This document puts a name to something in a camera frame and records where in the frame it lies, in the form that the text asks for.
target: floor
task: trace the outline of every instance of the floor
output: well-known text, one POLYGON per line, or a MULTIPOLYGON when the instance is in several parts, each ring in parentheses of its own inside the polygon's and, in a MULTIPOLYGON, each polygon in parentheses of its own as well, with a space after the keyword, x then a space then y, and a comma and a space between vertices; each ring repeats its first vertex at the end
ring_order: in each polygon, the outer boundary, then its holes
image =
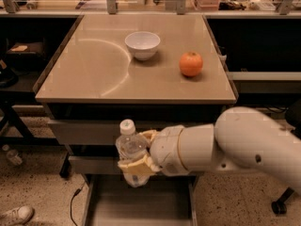
MULTIPOLYGON (((22 117, 32 133, 52 137, 43 117, 22 117)), ((17 135, 7 126, 0 136, 17 135)), ((82 191, 74 198, 72 214, 81 225, 87 185, 81 175, 71 170, 71 176, 59 176, 66 151, 63 147, 15 146, 24 164, 12 167, 0 153, 0 211, 20 205, 32 205, 35 215, 29 226, 72 226, 71 198, 77 188, 82 191)), ((196 190, 196 209, 199 226, 299 226, 301 197, 293 194, 287 201, 288 212, 276 217, 270 207, 287 186, 275 178, 255 172, 252 174, 219 175, 206 172, 196 190)))

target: office chair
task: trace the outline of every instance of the office chair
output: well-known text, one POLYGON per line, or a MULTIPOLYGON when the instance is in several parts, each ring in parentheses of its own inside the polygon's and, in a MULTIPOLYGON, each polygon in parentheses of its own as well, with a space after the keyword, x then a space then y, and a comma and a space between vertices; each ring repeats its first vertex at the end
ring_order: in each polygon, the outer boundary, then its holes
MULTIPOLYGON (((285 113, 285 120, 294 127, 292 133, 301 139, 301 99, 289 106, 285 113)), ((276 215, 285 214, 287 211, 285 201, 293 194, 293 189, 288 187, 280 198, 272 202, 272 210, 276 215)))

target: white shoe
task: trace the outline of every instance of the white shoe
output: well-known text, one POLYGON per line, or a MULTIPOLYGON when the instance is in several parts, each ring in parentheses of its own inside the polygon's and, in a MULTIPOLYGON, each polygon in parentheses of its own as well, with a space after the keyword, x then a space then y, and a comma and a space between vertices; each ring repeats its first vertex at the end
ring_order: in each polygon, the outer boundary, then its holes
POLYGON ((16 207, 0 214, 0 226, 25 224, 33 215, 34 209, 31 206, 16 207))

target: speckled floor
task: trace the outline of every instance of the speckled floor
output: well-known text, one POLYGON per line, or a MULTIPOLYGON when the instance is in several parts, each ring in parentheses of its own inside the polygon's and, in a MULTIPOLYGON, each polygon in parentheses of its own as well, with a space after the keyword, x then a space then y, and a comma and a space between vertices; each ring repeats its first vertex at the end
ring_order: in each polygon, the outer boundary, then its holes
MULTIPOLYGON (((40 137, 51 136, 45 118, 23 118, 40 137)), ((6 127, 0 136, 16 134, 6 127)), ((81 175, 71 172, 69 179, 59 176, 66 151, 62 147, 17 146, 24 164, 13 168, 0 153, 0 211, 29 204, 35 216, 26 225, 71 226, 70 203, 74 191, 84 184, 81 175)), ((218 175, 205 173, 195 190, 198 225, 201 226, 298 226, 301 225, 301 197, 287 201, 288 213, 276 217, 270 207, 286 185, 262 173, 218 175)), ((74 220, 81 225, 88 188, 75 197, 74 220)))

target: chair caster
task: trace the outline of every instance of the chair caster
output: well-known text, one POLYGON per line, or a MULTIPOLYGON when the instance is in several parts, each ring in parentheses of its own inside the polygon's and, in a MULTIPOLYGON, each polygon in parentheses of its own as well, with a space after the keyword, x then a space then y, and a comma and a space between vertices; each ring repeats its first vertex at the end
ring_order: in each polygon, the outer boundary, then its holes
POLYGON ((272 202, 272 210, 276 215, 286 214, 286 205, 284 202, 272 202))

